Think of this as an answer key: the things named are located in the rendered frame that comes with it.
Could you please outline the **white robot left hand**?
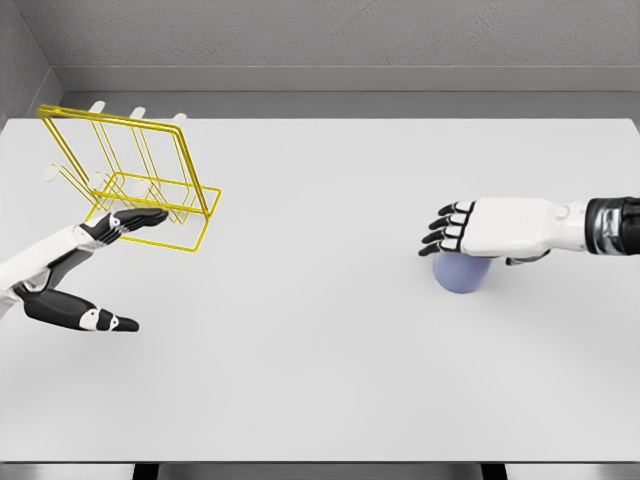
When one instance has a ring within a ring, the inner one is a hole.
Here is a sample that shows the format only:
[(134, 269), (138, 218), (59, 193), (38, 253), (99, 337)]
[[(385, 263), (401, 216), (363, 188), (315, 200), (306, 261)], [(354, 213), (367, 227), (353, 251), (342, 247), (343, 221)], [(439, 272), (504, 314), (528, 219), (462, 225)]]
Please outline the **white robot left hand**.
[(57, 289), (69, 271), (123, 235), (163, 223), (162, 208), (109, 212), (96, 221), (65, 227), (0, 262), (0, 320), (15, 305), (37, 321), (77, 331), (136, 332), (139, 324)]

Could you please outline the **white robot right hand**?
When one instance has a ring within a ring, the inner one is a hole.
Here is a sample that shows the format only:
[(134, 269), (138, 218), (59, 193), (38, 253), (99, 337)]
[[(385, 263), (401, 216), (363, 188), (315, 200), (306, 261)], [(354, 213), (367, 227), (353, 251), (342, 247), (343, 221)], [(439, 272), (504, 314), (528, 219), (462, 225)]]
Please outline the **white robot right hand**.
[(539, 199), (483, 198), (458, 201), (438, 211), (418, 255), (463, 253), (530, 262), (557, 247), (550, 223), (552, 204)]

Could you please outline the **light blue cup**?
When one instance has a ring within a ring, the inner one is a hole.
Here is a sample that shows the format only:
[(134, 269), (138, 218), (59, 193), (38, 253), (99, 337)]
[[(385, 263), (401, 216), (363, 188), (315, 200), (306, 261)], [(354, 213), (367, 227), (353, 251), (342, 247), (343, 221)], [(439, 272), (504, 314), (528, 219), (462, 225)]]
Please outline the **light blue cup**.
[(492, 258), (441, 252), (435, 256), (432, 270), (436, 281), (443, 288), (457, 294), (467, 294), (483, 285), (492, 263)]

